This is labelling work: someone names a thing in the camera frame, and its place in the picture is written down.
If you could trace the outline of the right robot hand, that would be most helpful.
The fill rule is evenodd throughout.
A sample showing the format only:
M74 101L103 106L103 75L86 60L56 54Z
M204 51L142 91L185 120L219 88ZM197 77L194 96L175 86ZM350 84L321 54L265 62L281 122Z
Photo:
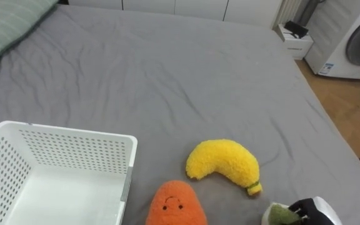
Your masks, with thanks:
M288 209L299 216L292 225L342 225L335 210L319 196L298 200Z

